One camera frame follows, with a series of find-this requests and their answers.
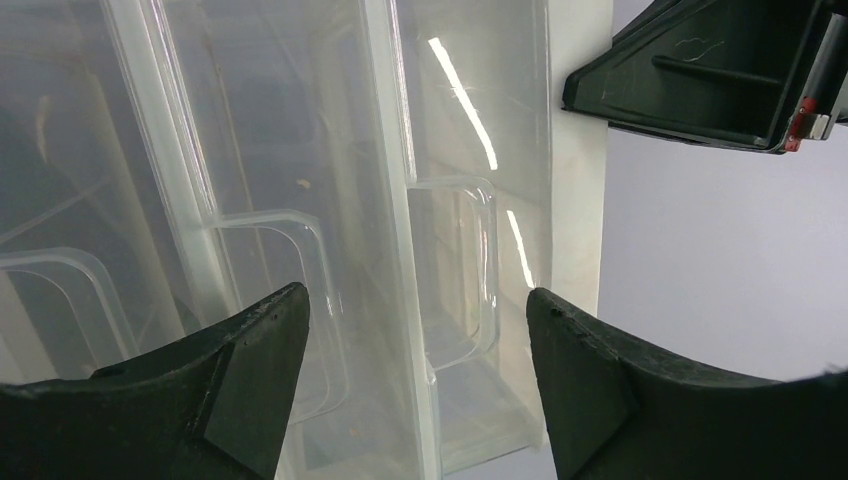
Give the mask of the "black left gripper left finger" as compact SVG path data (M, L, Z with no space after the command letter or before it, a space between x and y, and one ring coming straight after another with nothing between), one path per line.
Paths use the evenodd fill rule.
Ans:
M130 479L271 479L309 333L294 282L242 312L92 378L106 457Z

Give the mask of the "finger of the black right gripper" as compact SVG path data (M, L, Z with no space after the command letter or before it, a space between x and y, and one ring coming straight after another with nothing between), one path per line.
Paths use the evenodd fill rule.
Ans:
M562 100L640 135L795 152L847 121L847 5L655 1L567 77Z

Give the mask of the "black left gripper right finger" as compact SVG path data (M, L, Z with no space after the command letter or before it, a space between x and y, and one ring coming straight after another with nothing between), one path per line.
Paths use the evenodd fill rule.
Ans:
M561 479L778 479L771 381L642 340L549 290L526 303Z

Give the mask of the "white plastic drawer organizer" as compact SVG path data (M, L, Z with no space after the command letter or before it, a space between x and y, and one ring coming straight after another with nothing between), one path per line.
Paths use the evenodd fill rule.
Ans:
M598 303L610 1L5 1L1 475L130 479L92 376L290 283L271 479L548 441L526 302Z

